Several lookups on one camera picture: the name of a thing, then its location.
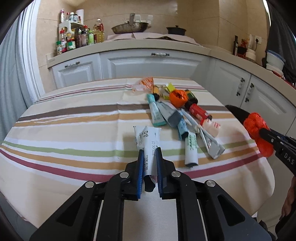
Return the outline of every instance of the cabinet handle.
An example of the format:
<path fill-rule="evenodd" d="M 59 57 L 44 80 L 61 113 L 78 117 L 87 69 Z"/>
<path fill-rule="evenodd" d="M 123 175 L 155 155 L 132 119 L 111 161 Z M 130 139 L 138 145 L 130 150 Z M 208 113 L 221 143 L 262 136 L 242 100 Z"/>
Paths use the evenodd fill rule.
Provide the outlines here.
<path fill-rule="evenodd" d="M 240 91 L 241 91 L 241 89 L 243 87 L 244 82 L 245 82 L 244 78 L 241 78 L 240 83 L 239 83 L 239 86 L 237 87 L 237 94 L 236 94 L 236 96 L 240 96 Z"/>
<path fill-rule="evenodd" d="M 248 91 L 247 91 L 247 95 L 246 95 L 246 99 L 245 99 L 245 102 L 246 102 L 246 103 L 250 101 L 250 100 L 249 100 L 249 96 L 250 96 L 250 94 L 251 94 L 251 92 L 252 92 L 252 89 L 253 89 L 254 87 L 255 87 L 255 85 L 253 85 L 253 83 L 251 83 L 250 86 L 249 86 L 249 88 L 248 88 Z"/>
<path fill-rule="evenodd" d="M 169 53 L 151 53 L 152 56 L 170 56 Z"/>
<path fill-rule="evenodd" d="M 77 61 L 77 62 L 74 63 L 74 64 L 67 64 L 67 65 L 65 65 L 65 68 L 72 67 L 72 66 L 75 66 L 75 65 L 77 65 L 77 64 L 80 64 L 80 61 Z"/>

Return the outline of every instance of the white bowl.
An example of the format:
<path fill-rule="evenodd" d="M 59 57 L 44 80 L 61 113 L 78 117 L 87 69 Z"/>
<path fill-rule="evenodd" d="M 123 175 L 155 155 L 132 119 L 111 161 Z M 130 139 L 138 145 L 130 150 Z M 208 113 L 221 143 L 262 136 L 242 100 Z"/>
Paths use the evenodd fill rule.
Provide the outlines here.
<path fill-rule="evenodd" d="M 246 57 L 256 61 L 255 51 L 251 50 L 251 49 L 248 49 L 247 52 L 246 52 Z"/>
<path fill-rule="evenodd" d="M 266 60 L 270 65 L 278 68 L 280 71 L 283 70 L 284 62 L 278 56 L 276 56 L 270 52 L 267 52 L 267 59 Z"/>
<path fill-rule="evenodd" d="M 266 64 L 266 69 L 272 70 L 272 71 L 278 73 L 280 76 L 284 75 L 283 72 L 280 69 L 278 69 L 277 67 L 274 67 L 274 66 L 272 66 L 270 64 Z"/>

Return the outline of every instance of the white curtain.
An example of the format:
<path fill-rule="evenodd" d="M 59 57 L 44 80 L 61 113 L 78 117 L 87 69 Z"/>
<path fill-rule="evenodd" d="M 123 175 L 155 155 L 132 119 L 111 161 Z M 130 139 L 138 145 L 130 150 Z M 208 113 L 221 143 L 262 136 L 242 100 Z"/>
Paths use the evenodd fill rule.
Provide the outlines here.
<path fill-rule="evenodd" d="M 21 13 L 0 45 L 0 143 L 32 104 L 19 48 L 18 25 L 22 17 Z"/>

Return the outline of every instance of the red bottle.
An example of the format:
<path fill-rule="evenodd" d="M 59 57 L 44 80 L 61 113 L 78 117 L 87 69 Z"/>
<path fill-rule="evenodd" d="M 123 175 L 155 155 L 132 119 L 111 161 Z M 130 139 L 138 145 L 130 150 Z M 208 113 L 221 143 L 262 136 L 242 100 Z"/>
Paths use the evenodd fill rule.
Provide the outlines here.
<path fill-rule="evenodd" d="M 185 103 L 185 108 L 189 110 L 189 112 L 200 121 L 201 125 L 206 119 L 212 120 L 212 116 L 209 115 L 209 113 L 207 113 L 204 109 L 202 109 L 192 101 L 187 101 Z"/>

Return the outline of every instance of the kitchen cabinet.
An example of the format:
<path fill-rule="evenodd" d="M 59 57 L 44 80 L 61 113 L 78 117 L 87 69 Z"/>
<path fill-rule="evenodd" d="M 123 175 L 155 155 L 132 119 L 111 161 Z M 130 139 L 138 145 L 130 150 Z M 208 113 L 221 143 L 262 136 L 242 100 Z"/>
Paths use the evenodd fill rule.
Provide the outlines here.
<path fill-rule="evenodd" d="M 296 117 L 295 107 L 255 76 L 251 77 L 241 108 L 259 113 L 271 129 L 282 134 L 287 133 Z"/>
<path fill-rule="evenodd" d="M 223 105 L 240 107 L 251 74 L 220 60 L 216 60 L 214 70 L 209 69 L 211 72 L 211 79 L 204 87 Z"/>
<path fill-rule="evenodd" d="M 57 88 L 101 80 L 100 55 L 72 59 L 52 67 Z"/>
<path fill-rule="evenodd" d="M 123 77 L 190 78 L 206 56 L 162 49 L 116 50 L 100 54 L 103 79 Z"/>

